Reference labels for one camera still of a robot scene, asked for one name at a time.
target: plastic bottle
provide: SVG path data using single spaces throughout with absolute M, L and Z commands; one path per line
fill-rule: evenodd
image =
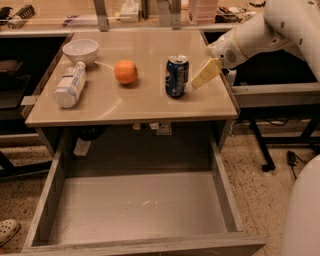
M 78 62 L 75 67 L 68 67 L 54 91 L 53 97 L 62 108 L 72 108 L 80 98 L 86 83 L 86 65 Z
M 10 29 L 21 28 L 24 23 L 27 22 L 35 14 L 34 8 L 32 5 L 25 5 L 21 8 L 12 19 L 8 21 L 7 25 Z

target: shoe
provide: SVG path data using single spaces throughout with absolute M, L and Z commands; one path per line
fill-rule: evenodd
M 20 224 L 13 219 L 0 222 L 0 247 L 8 242 L 19 230 Z

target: white bottle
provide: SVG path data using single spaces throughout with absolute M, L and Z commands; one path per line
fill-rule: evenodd
M 68 67 L 54 91 L 53 97 L 62 108 L 72 108 L 80 98 L 86 83 L 86 65 L 78 62 L 75 67 Z

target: drawer bottom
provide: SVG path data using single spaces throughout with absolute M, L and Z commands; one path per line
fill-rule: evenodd
M 48 244 L 226 233 L 211 172 L 65 180 Z

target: speckled floor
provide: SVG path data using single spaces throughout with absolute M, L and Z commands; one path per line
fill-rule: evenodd
M 267 245 L 255 256 L 277 256 L 290 191 L 294 184 L 292 172 L 286 164 L 286 152 L 294 151 L 304 161 L 315 154 L 308 148 L 269 147 L 276 170 L 261 171 L 265 163 L 254 135 L 235 135 L 226 139 L 222 157 L 236 198 L 246 232 L 267 238 Z M 49 159 L 43 146 L 2 148 L 15 165 Z M 297 175 L 304 164 L 295 168 Z M 45 175 L 27 176 L 0 181 L 0 220 L 14 218 L 21 230 L 5 246 L 7 253 L 20 252 L 30 221 L 36 209 Z

